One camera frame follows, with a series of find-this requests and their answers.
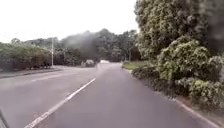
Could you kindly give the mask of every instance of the grass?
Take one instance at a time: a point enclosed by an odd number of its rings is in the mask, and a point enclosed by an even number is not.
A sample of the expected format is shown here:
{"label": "grass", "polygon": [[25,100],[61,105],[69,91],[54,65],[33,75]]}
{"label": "grass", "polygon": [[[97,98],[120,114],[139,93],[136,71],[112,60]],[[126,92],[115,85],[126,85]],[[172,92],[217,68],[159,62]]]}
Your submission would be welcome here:
{"label": "grass", "polygon": [[148,65],[149,61],[134,61],[134,62],[124,62],[122,68],[127,70],[134,70],[136,68]]}

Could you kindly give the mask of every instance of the hedge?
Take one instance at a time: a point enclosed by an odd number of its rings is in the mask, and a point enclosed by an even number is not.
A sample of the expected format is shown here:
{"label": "hedge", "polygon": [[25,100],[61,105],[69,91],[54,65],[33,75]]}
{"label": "hedge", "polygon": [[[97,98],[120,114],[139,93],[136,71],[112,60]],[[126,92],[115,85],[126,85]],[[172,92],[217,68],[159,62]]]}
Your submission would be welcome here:
{"label": "hedge", "polygon": [[1,71],[37,69],[51,65],[51,53],[34,46],[0,43]]}

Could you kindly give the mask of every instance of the overcast sky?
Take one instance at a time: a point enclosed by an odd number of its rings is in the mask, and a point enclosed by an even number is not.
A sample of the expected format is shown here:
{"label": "overcast sky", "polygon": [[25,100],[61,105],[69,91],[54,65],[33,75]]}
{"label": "overcast sky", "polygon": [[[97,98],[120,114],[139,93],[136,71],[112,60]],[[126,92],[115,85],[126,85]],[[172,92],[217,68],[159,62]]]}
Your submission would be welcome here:
{"label": "overcast sky", "polygon": [[136,0],[0,0],[0,42],[137,29]]}

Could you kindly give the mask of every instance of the sidewalk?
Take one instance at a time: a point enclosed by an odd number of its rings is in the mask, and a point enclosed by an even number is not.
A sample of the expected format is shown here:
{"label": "sidewalk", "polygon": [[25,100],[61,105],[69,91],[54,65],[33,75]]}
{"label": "sidewalk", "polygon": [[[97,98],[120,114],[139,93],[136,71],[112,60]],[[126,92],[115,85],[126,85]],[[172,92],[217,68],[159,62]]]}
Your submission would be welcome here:
{"label": "sidewalk", "polygon": [[23,75],[31,75],[31,74],[37,74],[37,73],[55,72],[55,71],[61,71],[61,70],[62,69],[60,68],[50,68],[50,69],[38,69],[38,70],[25,70],[25,71],[17,71],[17,72],[2,72],[0,73],[0,79],[23,76]]}

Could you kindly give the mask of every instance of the curb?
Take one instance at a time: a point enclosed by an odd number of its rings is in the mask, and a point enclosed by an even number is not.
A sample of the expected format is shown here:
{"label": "curb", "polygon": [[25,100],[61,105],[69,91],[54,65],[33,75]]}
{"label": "curb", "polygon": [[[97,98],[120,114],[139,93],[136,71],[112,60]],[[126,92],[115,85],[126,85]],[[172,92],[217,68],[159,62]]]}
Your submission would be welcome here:
{"label": "curb", "polygon": [[62,71],[62,69],[55,69],[50,71],[40,71],[40,72],[30,72],[30,73],[22,73],[22,74],[15,74],[15,75],[6,75],[6,76],[0,76],[0,79],[3,78],[11,78],[11,77],[17,77],[17,76],[26,76],[26,75],[32,75],[32,74],[39,74],[39,73],[48,73],[48,72],[56,72],[56,71]]}
{"label": "curb", "polygon": [[212,126],[214,128],[221,128],[221,126],[219,126],[217,123],[215,123],[215,122],[209,120],[208,118],[202,116],[201,114],[194,111],[193,109],[191,109],[190,107],[188,107],[187,105],[182,103],[181,101],[179,101],[177,99],[173,99],[173,101],[176,102],[180,107],[184,108],[186,111],[188,111],[189,113],[194,115],[195,117],[197,117],[197,118],[201,119],[202,121],[206,122],[207,124],[209,124],[210,126]]}

